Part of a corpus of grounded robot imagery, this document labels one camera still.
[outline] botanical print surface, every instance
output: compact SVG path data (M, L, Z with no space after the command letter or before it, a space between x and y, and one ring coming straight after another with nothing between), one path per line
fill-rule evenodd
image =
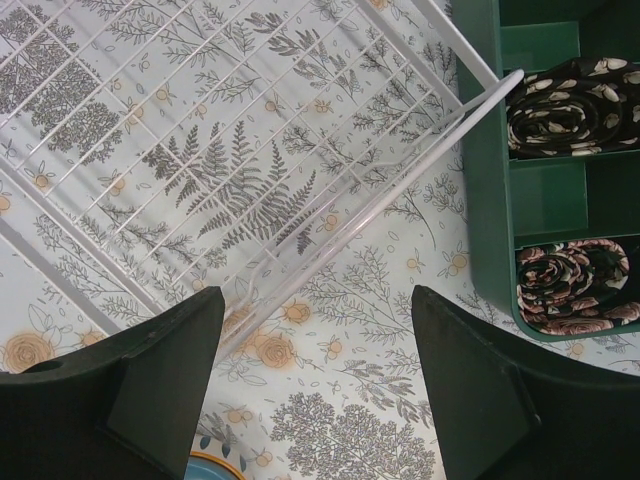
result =
M371 3L455 89L454 55L412 5ZM283 278L274 262L251 286L258 243L282 245L313 199L350 187L285 245L278 260L294 265L397 173L366 169L398 158L446 113L379 32L349 15L349 0L77 0L55 19L62 0L24 4L0 3L2 161L159 305L205 285L224 285L229 304L249 295L226 332ZM350 165L362 182L341 179ZM238 451L248 479L443 479L414 285L518 333L471 284L466 212L456 146L212 372L198 433ZM0 217L121 328L153 316L4 177ZM3 370L101 338L4 244L0 258L11 305ZM614 335L548 348L640 373L638 343Z

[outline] blue dish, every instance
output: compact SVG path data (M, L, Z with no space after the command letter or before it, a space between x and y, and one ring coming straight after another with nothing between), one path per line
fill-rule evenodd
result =
M222 464L205 458L189 457L184 480L242 480Z

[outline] rose print fabric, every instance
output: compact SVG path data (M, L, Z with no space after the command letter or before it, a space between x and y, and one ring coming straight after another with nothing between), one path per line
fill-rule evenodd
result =
M591 155L638 148L640 67L617 58L574 58L531 75L507 97L516 158Z
M629 259L611 240L527 248L517 263L520 315L542 333L597 332L640 318L640 303L616 303L629 278Z

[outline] organizer compartment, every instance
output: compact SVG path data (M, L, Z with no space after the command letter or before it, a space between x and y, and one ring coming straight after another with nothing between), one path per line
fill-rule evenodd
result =
M536 73L576 56L640 62L630 39L637 0L452 0L454 23L498 76L515 68ZM460 96L480 86L463 67ZM472 275L480 295L509 312L540 341L516 303L515 253L545 243L640 234L640 151L589 157L509 159L506 111L491 112L463 139ZM630 324L616 333L640 331Z

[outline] wire basket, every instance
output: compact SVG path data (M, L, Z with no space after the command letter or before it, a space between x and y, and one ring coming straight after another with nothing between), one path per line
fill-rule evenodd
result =
M483 86L471 102L369 0L5 0L0 168L43 213L38 234L136 312L221 285L220 361L522 79L498 80L432 0L415 8ZM98 326L122 328L70 281L82 266L52 268L0 222Z

